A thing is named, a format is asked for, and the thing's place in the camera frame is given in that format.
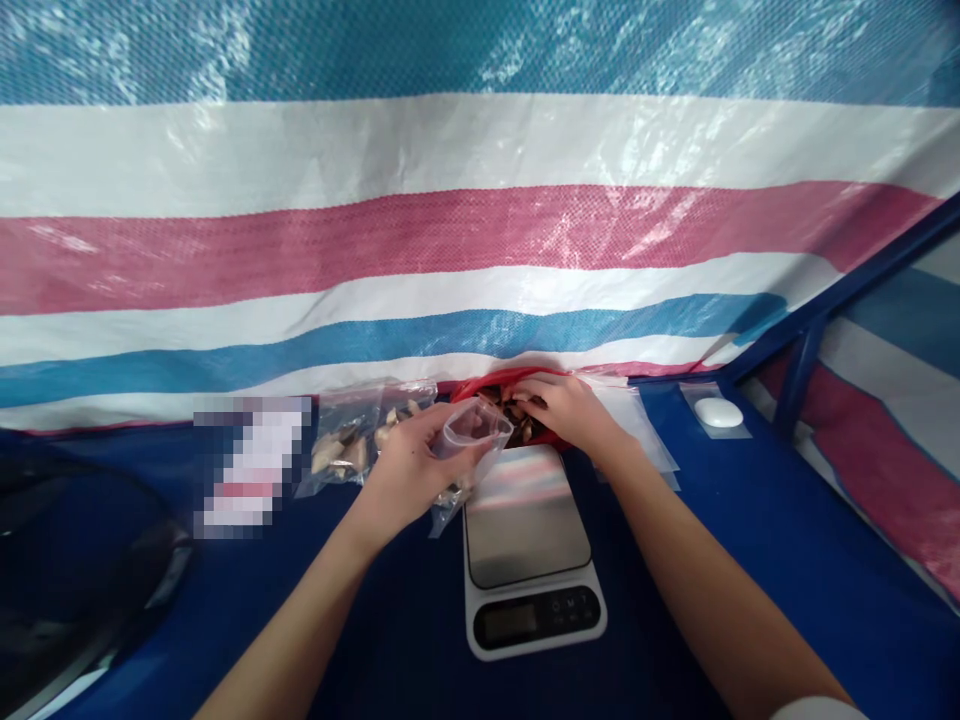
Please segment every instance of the red container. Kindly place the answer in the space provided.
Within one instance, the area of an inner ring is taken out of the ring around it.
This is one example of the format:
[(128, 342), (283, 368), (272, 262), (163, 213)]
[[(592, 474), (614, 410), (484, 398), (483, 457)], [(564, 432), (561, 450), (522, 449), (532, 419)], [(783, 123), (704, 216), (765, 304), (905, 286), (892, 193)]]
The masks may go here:
[[(470, 380), (464, 380), (462, 383), (457, 385), (456, 389), (450, 393), (450, 402), (460, 402), (461, 400), (467, 400), (472, 398), (477, 394), (477, 391), (483, 387), (490, 387), (491, 385), (503, 388), (504, 385), (513, 385), (514, 383), (523, 380), (523, 378), (528, 375), (533, 375), (538, 372), (547, 372), (551, 375), (568, 375), (562, 370), (556, 370), (554, 368), (541, 368), (541, 367), (525, 367), (525, 368), (504, 368), (503, 370), (498, 370), (497, 372), (490, 373), (489, 375), (484, 375), (480, 378), (471, 378)], [(553, 445), (558, 451), (566, 450), (570, 447), (570, 443), (565, 440), (561, 440), (560, 437), (550, 428), (545, 429), (539, 436), (526, 443), (527, 445)]]

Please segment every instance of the hand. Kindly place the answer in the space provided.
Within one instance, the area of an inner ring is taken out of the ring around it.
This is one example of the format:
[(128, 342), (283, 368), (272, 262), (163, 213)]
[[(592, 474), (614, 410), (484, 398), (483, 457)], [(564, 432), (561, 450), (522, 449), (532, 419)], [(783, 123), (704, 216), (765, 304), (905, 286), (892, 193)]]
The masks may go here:
[(590, 386), (570, 375), (535, 373), (507, 388), (504, 395), (588, 455), (604, 442), (626, 435)]
[(456, 405), (437, 403), (395, 425), (370, 477), (350, 509), (351, 520), (374, 551), (425, 513), (437, 495), (471, 472), (489, 450), (479, 445), (438, 460), (430, 444)]

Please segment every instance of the digital kitchen scale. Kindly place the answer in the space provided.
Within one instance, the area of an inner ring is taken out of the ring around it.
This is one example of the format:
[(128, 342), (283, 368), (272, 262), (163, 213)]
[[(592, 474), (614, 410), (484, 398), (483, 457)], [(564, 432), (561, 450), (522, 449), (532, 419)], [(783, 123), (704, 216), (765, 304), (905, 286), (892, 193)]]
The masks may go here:
[(463, 522), (467, 641), (501, 660), (593, 640), (607, 606), (557, 451), (504, 450)]

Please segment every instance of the tarp wall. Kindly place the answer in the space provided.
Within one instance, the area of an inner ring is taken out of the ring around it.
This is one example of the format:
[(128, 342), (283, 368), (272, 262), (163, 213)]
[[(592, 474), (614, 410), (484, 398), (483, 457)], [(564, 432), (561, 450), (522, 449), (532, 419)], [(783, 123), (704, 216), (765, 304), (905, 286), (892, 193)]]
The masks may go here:
[(960, 189), (958, 66), (950, 0), (14, 0), (0, 425), (721, 366)]
[[(768, 417), (786, 368), (745, 387)], [(830, 324), (795, 442), (960, 611), (960, 235)]]

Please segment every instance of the white sleeve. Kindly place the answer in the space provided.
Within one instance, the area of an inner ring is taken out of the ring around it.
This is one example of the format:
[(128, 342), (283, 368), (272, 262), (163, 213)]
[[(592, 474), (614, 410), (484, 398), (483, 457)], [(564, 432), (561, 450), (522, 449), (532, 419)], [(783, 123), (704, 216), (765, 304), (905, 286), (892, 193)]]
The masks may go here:
[(802, 698), (778, 710), (770, 720), (867, 720), (867, 716), (833, 698)]

